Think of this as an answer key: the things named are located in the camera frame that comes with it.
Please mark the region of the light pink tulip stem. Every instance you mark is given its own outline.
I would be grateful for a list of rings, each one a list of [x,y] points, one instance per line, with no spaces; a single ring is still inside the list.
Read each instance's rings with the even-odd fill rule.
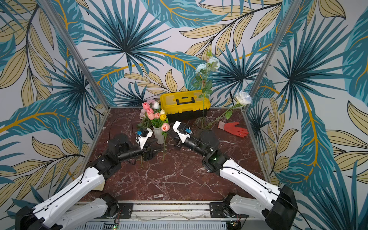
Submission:
[[[170,125],[168,123],[164,123],[162,125],[162,136],[164,138],[164,143],[163,143],[163,160],[165,159],[166,156],[166,139],[168,136],[168,131],[170,130]]]

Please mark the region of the light pink rose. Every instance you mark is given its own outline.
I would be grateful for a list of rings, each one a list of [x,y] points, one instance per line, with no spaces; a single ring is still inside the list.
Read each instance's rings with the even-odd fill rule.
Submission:
[[[153,141],[152,122],[156,118],[156,102],[157,101],[153,99],[148,99],[147,101],[143,102],[142,109],[139,114],[139,117],[141,119],[141,122],[137,126],[139,131],[139,145],[145,150],[143,156],[141,156],[141,167],[143,167],[143,161],[149,161],[153,158],[151,153],[151,144]]]

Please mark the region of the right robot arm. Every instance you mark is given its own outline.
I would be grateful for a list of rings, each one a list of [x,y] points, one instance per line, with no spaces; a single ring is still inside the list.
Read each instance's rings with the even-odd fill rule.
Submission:
[[[219,149],[212,148],[188,134],[174,131],[169,134],[179,147],[185,146],[203,156],[202,165],[210,173],[231,181],[257,200],[256,204],[247,204],[239,195],[234,195],[228,204],[233,213],[261,219],[272,230],[292,228],[298,205],[291,188],[278,187],[260,179]]]

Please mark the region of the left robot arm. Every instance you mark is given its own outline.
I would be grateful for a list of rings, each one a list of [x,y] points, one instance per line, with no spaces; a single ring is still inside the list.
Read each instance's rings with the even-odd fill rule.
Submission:
[[[135,144],[126,134],[118,134],[108,142],[106,152],[92,162],[91,166],[51,198],[30,208],[25,206],[15,215],[17,230],[66,230],[73,229],[83,222],[108,215],[115,218],[120,214],[117,201],[104,194],[95,201],[73,211],[70,208],[97,186],[105,183],[121,169],[121,163],[142,156],[151,160],[160,149],[151,147],[157,140],[152,131],[140,133]]]

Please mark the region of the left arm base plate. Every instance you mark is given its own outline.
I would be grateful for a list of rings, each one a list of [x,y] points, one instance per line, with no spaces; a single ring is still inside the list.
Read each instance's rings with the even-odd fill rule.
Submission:
[[[133,203],[114,203],[108,206],[105,217],[109,219],[130,219]]]

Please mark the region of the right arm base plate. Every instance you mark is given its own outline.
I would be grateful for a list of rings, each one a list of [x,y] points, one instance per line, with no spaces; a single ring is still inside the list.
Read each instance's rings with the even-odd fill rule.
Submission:
[[[223,202],[210,202],[209,210],[211,218],[234,218],[237,214],[228,204]]]

